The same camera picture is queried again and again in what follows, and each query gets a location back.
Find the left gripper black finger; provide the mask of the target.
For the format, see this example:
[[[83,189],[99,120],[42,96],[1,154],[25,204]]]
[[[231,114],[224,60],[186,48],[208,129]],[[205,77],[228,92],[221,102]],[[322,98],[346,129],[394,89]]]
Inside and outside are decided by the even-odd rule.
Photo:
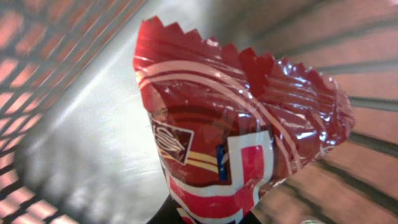
[[[241,224],[261,224],[261,222],[249,212],[241,221]],[[185,224],[177,211],[177,203],[169,195],[158,212],[147,222],[147,224]]]

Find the red chocolate bar wrapper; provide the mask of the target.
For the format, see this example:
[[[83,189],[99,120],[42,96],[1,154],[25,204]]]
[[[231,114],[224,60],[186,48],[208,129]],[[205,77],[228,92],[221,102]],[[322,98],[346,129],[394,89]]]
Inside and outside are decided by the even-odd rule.
[[[221,46],[158,17],[133,58],[170,198],[185,223],[239,223],[272,187],[347,140],[354,114],[331,77]]]

